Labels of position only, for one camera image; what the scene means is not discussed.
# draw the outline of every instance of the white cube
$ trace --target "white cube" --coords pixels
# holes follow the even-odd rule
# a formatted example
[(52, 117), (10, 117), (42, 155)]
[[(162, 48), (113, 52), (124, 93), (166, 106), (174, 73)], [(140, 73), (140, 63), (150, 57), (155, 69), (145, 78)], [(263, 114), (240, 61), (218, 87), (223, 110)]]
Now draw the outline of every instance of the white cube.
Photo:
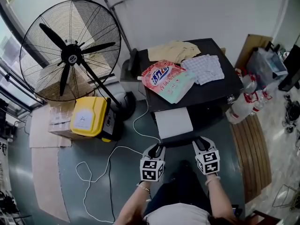
[(141, 180), (158, 181), (164, 172), (164, 166), (165, 162), (161, 160), (141, 159)]
[(220, 156), (218, 150), (201, 153), (197, 155), (195, 159), (198, 168), (204, 175), (220, 171)]

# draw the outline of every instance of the fan grille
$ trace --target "fan grille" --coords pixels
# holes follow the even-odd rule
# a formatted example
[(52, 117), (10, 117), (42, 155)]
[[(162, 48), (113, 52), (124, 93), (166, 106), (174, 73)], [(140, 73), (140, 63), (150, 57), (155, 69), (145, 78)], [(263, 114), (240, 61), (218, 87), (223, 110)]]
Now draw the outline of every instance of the fan grille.
[[(86, 69), (74, 64), (70, 68), (63, 96), (60, 96), (60, 78), (65, 63), (58, 66), (61, 62), (61, 49), (42, 31), (40, 23), (55, 31), (67, 45), (80, 45), (84, 42), (82, 50), (115, 42), (111, 47), (83, 55), (97, 77), (102, 82), (106, 80), (119, 57), (120, 29), (112, 14), (102, 5), (90, 0), (69, 0), (56, 4), (41, 14), (30, 26), (22, 42), (21, 72), (37, 95), (52, 101), (70, 101), (95, 89)], [(34, 53), (39, 58), (39, 63), (28, 52), (31, 55)]]

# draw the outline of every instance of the floor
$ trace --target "floor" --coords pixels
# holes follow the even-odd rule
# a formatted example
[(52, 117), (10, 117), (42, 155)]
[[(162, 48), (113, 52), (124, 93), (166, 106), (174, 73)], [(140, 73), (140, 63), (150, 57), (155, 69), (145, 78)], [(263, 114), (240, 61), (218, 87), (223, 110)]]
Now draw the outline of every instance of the floor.
[[(146, 103), (144, 101), (138, 102), (136, 112), (125, 122), (125, 130), (122, 140), (118, 142), (118, 146), (125, 145), (143, 152), (147, 147), (155, 143), (153, 139), (139, 136), (132, 128), (133, 120), (144, 113), (145, 110)], [(158, 136), (157, 127), (150, 114), (145, 115), (138, 121), (136, 127), (143, 133)], [(218, 149), (222, 151), (223, 159), (221, 159), (221, 168), (223, 169), (221, 169), (219, 175), (223, 177), (223, 187), (233, 204), (243, 204), (242, 180), (238, 172), (236, 151), (228, 121), (223, 119), (212, 127), (203, 130), (200, 135), (212, 139)], [(114, 143), (104, 143), (98, 139), (88, 139), (73, 142), (71, 148), (60, 148), (60, 182), (71, 224), (99, 224), (84, 209), (83, 197), (88, 183), (78, 178), (75, 166), (82, 161), (86, 161), (93, 172), (93, 179), (96, 179), (103, 173), (108, 155), (114, 145)], [(112, 155), (111, 181), (115, 216), (118, 215), (126, 200), (135, 190), (136, 184), (140, 181), (140, 158), (139, 154), (123, 148), (117, 149)], [(165, 178), (173, 172), (172, 168), (182, 159), (192, 162), (194, 171), (197, 171), (196, 173), (200, 182), (204, 184), (205, 177), (196, 168), (196, 163), (194, 162), (195, 152), (192, 146), (168, 149), (165, 158), (167, 164), (164, 173)], [(32, 183), (31, 151), (28, 145), (28, 135), (25, 134), (24, 129), (18, 131), (16, 140), (9, 146), (9, 162), (12, 193), (17, 200), (18, 208), (23, 214), (32, 214), (32, 218), (28, 218), (26, 223), (46, 225), (67, 224), (38, 208)], [(78, 167), (78, 172), (83, 178), (89, 178), (89, 171), (84, 165)], [(151, 189), (153, 195), (159, 186), (159, 183), (154, 184)], [(97, 183), (92, 184), (87, 194), (86, 205), (88, 211), (98, 219), (112, 221), (109, 178), (107, 175)]]
[[(295, 147), (296, 131), (287, 134), (282, 126), (285, 116), (284, 94), (286, 93), (277, 90), (267, 106), (258, 113), (258, 119), (268, 146), (272, 183), (262, 191), (259, 197), (246, 205), (246, 213), (249, 214), (253, 209), (256, 209), (274, 217), (285, 219), (287, 225), (293, 225), (299, 218), (299, 211), (290, 212), (289, 208), (272, 207), (283, 184), (297, 189), (300, 182), (300, 157), (296, 155), (297, 148)], [(300, 90), (292, 88), (290, 94), (292, 101), (300, 101)], [(281, 190), (281, 195), (285, 195), (285, 191), (285, 189)]]

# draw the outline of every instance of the label on toolbox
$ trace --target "label on toolbox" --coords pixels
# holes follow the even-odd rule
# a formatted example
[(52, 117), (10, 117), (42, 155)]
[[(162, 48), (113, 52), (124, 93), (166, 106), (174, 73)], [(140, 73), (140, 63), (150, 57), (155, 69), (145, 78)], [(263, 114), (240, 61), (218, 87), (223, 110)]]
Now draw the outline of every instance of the label on toolbox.
[(73, 127), (81, 130), (90, 131), (93, 113), (89, 109), (82, 109), (76, 113)]
[(113, 135), (114, 119), (115, 119), (115, 114), (111, 109), (109, 109), (109, 112), (105, 117), (102, 131), (105, 131), (110, 135)]

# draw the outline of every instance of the white shirt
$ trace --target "white shirt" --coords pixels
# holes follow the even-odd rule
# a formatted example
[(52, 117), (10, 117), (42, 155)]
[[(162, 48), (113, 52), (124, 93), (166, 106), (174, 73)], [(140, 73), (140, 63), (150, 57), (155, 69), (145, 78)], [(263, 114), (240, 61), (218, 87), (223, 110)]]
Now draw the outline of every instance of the white shirt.
[(209, 225), (209, 213), (184, 203), (161, 207), (145, 216), (150, 225)]

